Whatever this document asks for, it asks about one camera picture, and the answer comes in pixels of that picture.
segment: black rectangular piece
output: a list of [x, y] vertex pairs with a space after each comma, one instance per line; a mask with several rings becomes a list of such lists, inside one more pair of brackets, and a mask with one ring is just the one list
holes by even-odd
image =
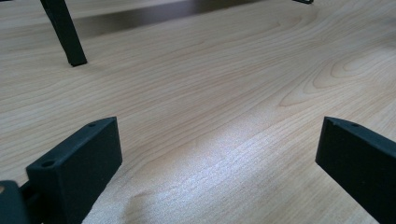
[[61, 42], [67, 60], [73, 66], [87, 63], [76, 28], [64, 0], [40, 0]]
[[0, 223], [30, 224], [17, 183], [0, 181]]
[[116, 118], [90, 123], [27, 168], [48, 209], [44, 223], [81, 223], [122, 163]]
[[359, 124], [325, 118], [316, 158], [380, 223], [396, 223], [396, 143]]

